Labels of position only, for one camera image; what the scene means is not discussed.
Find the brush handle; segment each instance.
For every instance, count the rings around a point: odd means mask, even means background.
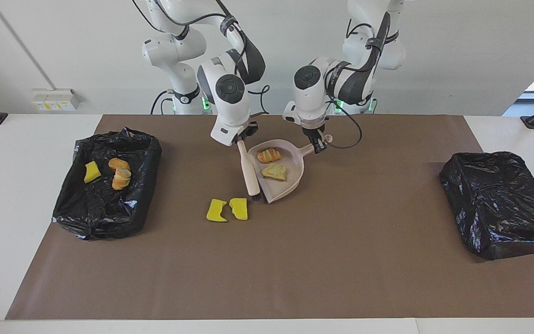
[[[237,144],[240,152],[240,165],[242,166],[242,174],[244,175],[246,190],[250,196],[258,195],[261,192],[261,188],[259,188],[259,181],[257,180],[257,175],[254,173],[253,163],[250,161],[250,157],[246,151],[244,140],[239,140]]]

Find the dustpan handle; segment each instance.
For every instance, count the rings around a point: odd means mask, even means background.
[[[326,142],[332,142],[333,136],[332,135],[324,135],[324,141]],[[308,144],[300,149],[300,154],[302,156],[307,156],[308,154],[311,154],[314,152],[314,146],[312,144]]]

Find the electrical outlet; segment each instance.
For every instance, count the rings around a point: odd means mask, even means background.
[[[48,95],[46,99],[44,100],[44,103],[46,106],[49,107],[51,111],[63,111],[61,106],[59,105],[59,101],[63,98],[61,95]]]
[[[45,100],[46,95],[39,94],[32,99],[32,104],[34,104],[36,110],[38,111],[51,111],[49,105],[45,102]]]
[[[32,104],[38,111],[77,111],[80,100],[71,89],[32,89]]]

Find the white table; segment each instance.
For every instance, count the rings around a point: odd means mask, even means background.
[[[0,126],[0,333],[533,333],[534,319],[3,321],[49,226],[74,141],[101,116],[10,115]],[[534,130],[518,118],[466,116],[485,152],[507,150],[534,175]]]

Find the green light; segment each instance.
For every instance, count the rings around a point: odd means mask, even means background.
[[[338,107],[335,107],[335,111],[336,112],[341,112],[341,108],[343,108],[343,101],[337,100],[337,106]]]
[[[378,105],[378,100],[377,99],[371,99],[370,100],[370,104],[368,106],[368,113],[369,114],[373,114],[376,110],[376,106]]]
[[[203,108],[205,110],[209,110],[211,108],[210,101],[206,99],[204,96],[201,97],[203,99]]]

